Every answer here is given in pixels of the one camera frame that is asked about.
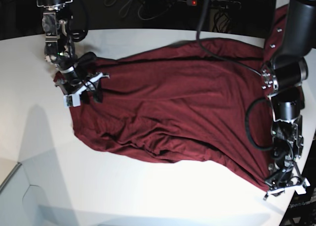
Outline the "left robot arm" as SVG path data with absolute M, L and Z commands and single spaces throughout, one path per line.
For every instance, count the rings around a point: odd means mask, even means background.
M 266 196 L 305 194 L 310 183 L 297 161 L 305 144 L 305 56 L 315 35 L 316 0 L 289 0 L 275 10 L 263 48 L 197 37 L 189 157 L 228 168 Z

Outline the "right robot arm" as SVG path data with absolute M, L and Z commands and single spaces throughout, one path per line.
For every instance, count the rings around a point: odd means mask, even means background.
M 92 95 L 97 103 L 103 101 L 100 80 L 108 78 L 103 72 L 89 72 L 88 66 L 97 60 L 93 52 L 76 55 L 75 43 L 82 41 L 88 33 L 72 29 L 73 13 L 69 8 L 73 0 L 37 0 L 43 8 L 42 28 L 45 33 L 45 60 L 55 66 L 55 86 L 63 93 L 66 107 L 78 107 L 88 102 Z

